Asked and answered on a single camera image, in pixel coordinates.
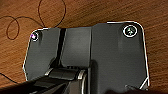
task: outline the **icon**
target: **icon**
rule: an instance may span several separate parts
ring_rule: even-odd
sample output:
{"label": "icon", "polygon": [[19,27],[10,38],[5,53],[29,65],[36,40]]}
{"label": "icon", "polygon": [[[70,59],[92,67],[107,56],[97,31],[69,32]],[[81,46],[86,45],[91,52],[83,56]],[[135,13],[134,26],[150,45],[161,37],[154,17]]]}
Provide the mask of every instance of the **icon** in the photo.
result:
{"label": "icon", "polygon": [[137,33],[137,28],[133,25],[128,25],[124,28],[123,33],[127,37],[134,37]]}
{"label": "icon", "polygon": [[38,40],[38,33],[37,32],[33,32],[31,35],[30,35],[30,38],[33,40],[33,41],[37,41]]}

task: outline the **cable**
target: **cable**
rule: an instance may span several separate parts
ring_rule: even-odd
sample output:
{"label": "cable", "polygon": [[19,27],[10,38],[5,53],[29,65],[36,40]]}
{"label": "cable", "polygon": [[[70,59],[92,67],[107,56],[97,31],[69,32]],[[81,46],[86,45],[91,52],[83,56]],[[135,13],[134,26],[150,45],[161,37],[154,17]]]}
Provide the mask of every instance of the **cable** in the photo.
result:
{"label": "cable", "polygon": [[43,20],[42,20],[42,18],[40,16],[40,5],[41,5],[41,2],[42,2],[42,0],[40,0],[40,2],[39,2],[38,8],[37,8],[37,12],[38,12],[38,16],[39,16],[39,18],[40,18],[40,20],[41,20],[41,22],[43,24],[43,27],[45,27],[45,24],[44,24],[44,22],[43,22]]}
{"label": "cable", "polygon": [[10,39],[10,40],[15,40],[15,39],[17,38],[17,36],[19,35],[19,30],[20,30],[19,22],[16,20],[16,18],[14,18],[14,17],[12,17],[12,16],[3,16],[3,17],[0,17],[0,19],[2,19],[2,18],[7,18],[7,17],[12,18],[12,19],[13,19],[12,22],[13,22],[13,21],[16,21],[16,22],[17,22],[18,30],[17,30],[17,34],[16,34],[16,36],[15,36],[14,38],[10,38],[9,35],[8,35],[9,26],[8,26],[7,29],[6,29],[6,36],[7,36],[7,38]]}
{"label": "cable", "polygon": [[9,77],[7,77],[6,75],[4,75],[3,73],[0,73],[0,75],[4,76],[5,78],[7,78],[9,81],[18,84],[17,82],[13,81],[12,79],[10,79]]}
{"label": "cable", "polygon": [[55,25],[54,28],[57,27],[58,25],[60,25],[60,24],[62,23],[63,19],[65,18],[65,14],[66,14],[66,4],[65,4],[64,0],[62,0],[62,2],[63,2],[63,4],[64,4],[64,15],[63,15],[61,21],[60,21],[57,25]]}
{"label": "cable", "polygon": [[[26,17],[26,16],[20,16],[20,17],[17,17],[17,18],[14,18],[12,16],[3,16],[3,17],[11,17],[13,18],[13,20],[9,23],[9,25],[7,26],[7,29],[6,29],[6,36],[8,39],[10,40],[15,40],[17,38],[17,36],[19,35],[19,32],[20,32],[20,26],[19,26],[19,22],[17,21],[17,19],[20,19],[20,18],[27,18],[27,19],[31,19],[32,21],[36,22],[39,26],[41,26],[42,28],[44,28],[38,21],[36,21],[35,19],[31,18],[31,17]],[[9,35],[8,35],[8,29],[11,25],[12,22],[16,21],[17,24],[18,24],[18,31],[17,31],[17,35],[14,37],[14,38],[10,38]]]}

